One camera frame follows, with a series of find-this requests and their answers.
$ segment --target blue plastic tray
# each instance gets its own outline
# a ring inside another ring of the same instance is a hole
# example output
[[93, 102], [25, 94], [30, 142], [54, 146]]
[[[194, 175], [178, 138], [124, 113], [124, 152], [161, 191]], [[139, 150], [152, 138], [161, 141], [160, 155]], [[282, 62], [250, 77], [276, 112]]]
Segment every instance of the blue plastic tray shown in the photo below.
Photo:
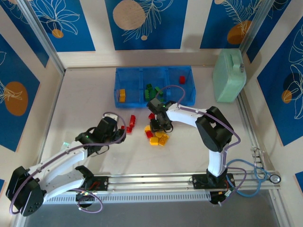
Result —
[[[185, 76], [185, 84], [179, 84], [179, 77]], [[115, 105], [117, 108], [146, 107], [144, 99], [146, 85], [160, 89], [168, 85], [178, 85], [185, 89], [186, 95], [182, 105], [194, 105], [196, 100], [196, 88], [193, 73], [190, 66], [167, 66], [167, 67], [140, 67], [140, 68], [117, 68], [115, 80]], [[125, 89], [125, 103], [119, 102], [119, 90]], [[177, 102], [183, 95], [181, 89], [170, 87], [163, 91], [165, 102]]]

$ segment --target mint green case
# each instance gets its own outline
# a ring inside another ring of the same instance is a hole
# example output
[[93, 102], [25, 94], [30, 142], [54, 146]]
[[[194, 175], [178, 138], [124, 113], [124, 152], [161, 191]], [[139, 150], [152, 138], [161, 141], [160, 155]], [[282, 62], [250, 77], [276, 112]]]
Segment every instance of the mint green case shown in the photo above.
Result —
[[246, 83], [246, 72], [239, 49], [223, 49], [213, 71], [214, 96], [217, 102], [231, 103]]

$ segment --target white floor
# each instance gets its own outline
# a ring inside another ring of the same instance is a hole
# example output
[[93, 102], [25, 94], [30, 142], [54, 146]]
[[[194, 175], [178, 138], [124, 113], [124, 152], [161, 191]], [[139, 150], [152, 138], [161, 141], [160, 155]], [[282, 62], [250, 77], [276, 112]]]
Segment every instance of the white floor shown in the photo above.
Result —
[[[196, 85], [195, 107], [207, 109], [217, 106], [241, 137], [241, 144], [230, 149], [227, 159], [243, 158], [252, 162], [251, 143], [243, 128], [237, 103], [216, 103], [211, 77], [213, 68], [193, 67], [192, 70]], [[205, 171], [208, 166], [208, 150], [196, 128], [175, 123], [167, 145], [153, 147], [144, 133], [144, 127], [149, 124], [149, 110], [115, 108], [115, 71], [115, 68], [66, 71], [42, 160], [56, 154], [63, 142], [70, 143], [79, 133], [97, 126], [104, 112], [113, 111], [120, 114], [127, 123], [134, 114], [136, 126], [132, 135], [127, 135], [125, 142], [112, 145], [107, 153], [89, 157], [82, 162], [94, 174]], [[251, 169], [241, 163], [234, 166]]]

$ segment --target robotic arm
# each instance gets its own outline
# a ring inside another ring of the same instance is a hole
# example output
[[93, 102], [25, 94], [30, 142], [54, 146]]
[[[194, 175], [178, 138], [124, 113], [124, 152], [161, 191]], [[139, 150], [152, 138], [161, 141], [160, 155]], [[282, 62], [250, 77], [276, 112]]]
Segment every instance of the robotic arm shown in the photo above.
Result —
[[153, 132], [172, 130], [173, 121], [183, 122], [198, 129], [203, 143], [209, 149], [209, 165], [206, 171], [207, 182], [204, 188], [220, 187], [227, 174], [224, 148], [231, 142], [232, 133], [209, 116], [200, 114], [200, 112], [207, 113], [232, 129], [220, 110], [214, 106], [207, 110], [194, 109], [178, 105], [172, 101], [164, 104], [156, 98], [151, 100], [147, 107], [156, 115], [156, 119], [151, 120], [151, 130]]
[[96, 177], [85, 166], [78, 166], [64, 175], [59, 174], [93, 153], [98, 154], [102, 148], [102, 146], [81, 145], [104, 144], [117, 140], [118, 143], [123, 142], [125, 131], [117, 129], [117, 122], [116, 115], [107, 114], [97, 127], [81, 133], [70, 146], [62, 149], [55, 157], [29, 169], [20, 166], [12, 174], [6, 196], [23, 216], [28, 216], [37, 211], [44, 201], [68, 190], [75, 188], [90, 190], [92, 186], [96, 191], [99, 187], [107, 189], [108, 177]]

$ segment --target yellow block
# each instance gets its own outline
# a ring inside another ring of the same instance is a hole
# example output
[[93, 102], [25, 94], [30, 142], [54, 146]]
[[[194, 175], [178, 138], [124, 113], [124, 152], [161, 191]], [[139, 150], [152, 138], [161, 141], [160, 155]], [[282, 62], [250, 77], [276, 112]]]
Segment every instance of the yellow block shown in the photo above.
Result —
[[151, 137], [151, 138], [150, 138], [150, 144], [151, 144], [152, 146], [157, 146], [158, 143], [159, 143], [159, 138], [158, 138], [158, 137]]
[[163, 131], [157, 131], [155, 134], [156, 134], [156, 137], [161, 138], [163, 136], [164, 132]]
[[125, 97], [125, 89], [120, 89], [119, 93], [120, 93], [120, 97]]
[[147, 131], [150, 131], [151, 130], [151, 126], [150, 125], [147, 125], [145, 128], [144, 128], [144, 132], [147, 132]]
[[120, 103], [125, 103], [125, 97], [120, 97], [120, 98], [119, 98], [119, 102], [120, 102]]
[[163, 134], [162, 137], [159, 139], [159, 144], [164, 147], [168, 140], [169, 140], [169, 136]]

